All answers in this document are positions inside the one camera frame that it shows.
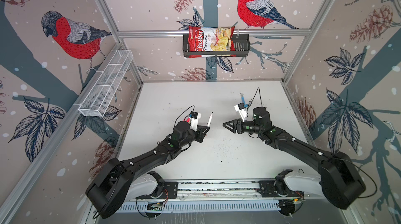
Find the white whiteboard marker pen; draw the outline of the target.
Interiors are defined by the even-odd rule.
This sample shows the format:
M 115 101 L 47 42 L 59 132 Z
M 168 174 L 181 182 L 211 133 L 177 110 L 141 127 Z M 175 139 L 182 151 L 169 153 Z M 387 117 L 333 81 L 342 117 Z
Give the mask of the white whiteboard marker pen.
M 210 114 L 210 117 L 209 117 L 208 122 L 207 122 L 207 127 L 210 127 L 212 119 L 213 119 L 213 112 Z

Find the blue marker pen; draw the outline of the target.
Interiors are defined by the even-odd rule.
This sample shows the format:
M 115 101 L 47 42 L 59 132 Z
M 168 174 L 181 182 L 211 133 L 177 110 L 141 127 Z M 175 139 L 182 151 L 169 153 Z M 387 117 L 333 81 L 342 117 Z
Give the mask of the blue marker pen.
M 240 93 L 242 103 L 246 104 L 243 93 Z

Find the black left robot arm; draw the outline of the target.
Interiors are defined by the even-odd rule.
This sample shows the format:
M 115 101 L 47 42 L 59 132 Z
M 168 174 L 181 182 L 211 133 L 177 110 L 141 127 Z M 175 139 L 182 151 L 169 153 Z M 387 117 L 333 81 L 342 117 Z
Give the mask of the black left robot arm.
M 112 216 L 125 202 L 129 188 L 140 176 L 160 165 L 175 159 L 182 147 L 197 141 L 202 143 L 209 126 L 198 126 L 192 130 L 186 121 L 174 126 L 173 132 L 160 141 L 158 145 L 135 158 L 123 161 L 110 159 L 98 172 L 95 179 L 86 189 L 86 196 L 102 218 Z

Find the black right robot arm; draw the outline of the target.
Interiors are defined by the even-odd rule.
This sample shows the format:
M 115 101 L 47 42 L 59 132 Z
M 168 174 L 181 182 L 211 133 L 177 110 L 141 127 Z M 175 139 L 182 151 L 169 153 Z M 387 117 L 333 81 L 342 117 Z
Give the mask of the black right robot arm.
M 223 127 L 235 134 L 257 134 L 266 145 L 292 155 L 317 172 L 308 175 L 292 169 L 282 171 L 274 183 L 275 192 L 282 197 L 301 191 L 323 196 L 335 207 L 347 209 L 366 191 L 357 167 L 345 153 L 323 151 L 293 137 L 272 124 L 265 107 L 255 108 L 250 121 L 231 120 Z

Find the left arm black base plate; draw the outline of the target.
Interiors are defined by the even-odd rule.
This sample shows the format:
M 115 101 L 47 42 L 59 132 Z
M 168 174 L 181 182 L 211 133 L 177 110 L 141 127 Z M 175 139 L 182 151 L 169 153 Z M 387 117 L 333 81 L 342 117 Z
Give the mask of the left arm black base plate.
M 165 182 L 163 186 L 157 186 L 155 191 L 150 195 L 142 195 L 137 197 L 138 200 L 149 199 L 176 199 L 178 194 L 178 182 Z

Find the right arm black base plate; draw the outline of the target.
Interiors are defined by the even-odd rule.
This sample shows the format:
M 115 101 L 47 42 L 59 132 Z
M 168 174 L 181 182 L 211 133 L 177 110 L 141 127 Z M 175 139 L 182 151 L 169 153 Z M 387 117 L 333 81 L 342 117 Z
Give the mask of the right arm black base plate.
M 258 182 L 259 189 L 257 192 L 261 194 L 262 197 L 291 197 L 291 198 L 303 198 L 304 193 L 302 191 L 291 191 L 288 188 L 285 188 L 283 191 L 280 191 L 275 186 L 274 180 L 262 180 Z

